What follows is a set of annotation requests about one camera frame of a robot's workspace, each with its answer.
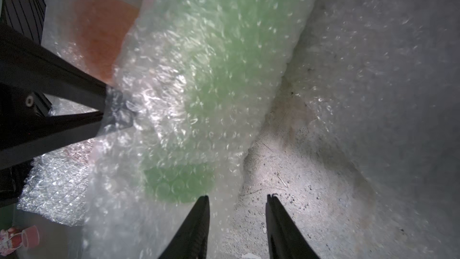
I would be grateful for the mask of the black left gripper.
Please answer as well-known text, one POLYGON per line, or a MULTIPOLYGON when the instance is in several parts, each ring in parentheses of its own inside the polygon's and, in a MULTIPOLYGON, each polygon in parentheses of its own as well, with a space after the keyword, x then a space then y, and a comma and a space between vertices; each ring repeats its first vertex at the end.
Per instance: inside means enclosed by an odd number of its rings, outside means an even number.
POLYGON ((5 24, 1 83, 1 206, 6 207, 18 202, 31 159, 92 139, 101 127, 101 112, 45 117, 52 103, 44 94, 103 111, 107 85, 5 24))

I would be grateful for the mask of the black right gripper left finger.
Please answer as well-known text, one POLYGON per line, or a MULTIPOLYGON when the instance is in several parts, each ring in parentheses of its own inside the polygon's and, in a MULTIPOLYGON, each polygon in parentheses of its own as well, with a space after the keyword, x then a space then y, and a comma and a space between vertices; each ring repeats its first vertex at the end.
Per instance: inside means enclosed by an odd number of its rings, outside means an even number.
POLYGON ((205 259, 210 230, 210 203, 201 196, 158 259, 205 259))

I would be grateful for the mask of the bubble green glass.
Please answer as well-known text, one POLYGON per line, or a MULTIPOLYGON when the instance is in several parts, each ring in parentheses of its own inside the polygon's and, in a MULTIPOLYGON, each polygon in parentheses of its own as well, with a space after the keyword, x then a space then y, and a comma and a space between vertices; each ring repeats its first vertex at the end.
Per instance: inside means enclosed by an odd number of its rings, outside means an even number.
POLYGON ((97 139, 89 259, 156 259, 210 199, 216 258, 243 163, 315 0, 144 0, 116 62, 132 127, 97 139))

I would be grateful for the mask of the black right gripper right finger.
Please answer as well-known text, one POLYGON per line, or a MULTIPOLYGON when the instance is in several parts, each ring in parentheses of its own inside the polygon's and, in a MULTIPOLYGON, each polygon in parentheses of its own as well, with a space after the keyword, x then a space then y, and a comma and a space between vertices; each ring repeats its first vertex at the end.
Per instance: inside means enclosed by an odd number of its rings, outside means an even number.
POLYGON ((265 214, 271 259, 319 259, 275 195, 267 195, 265 214))

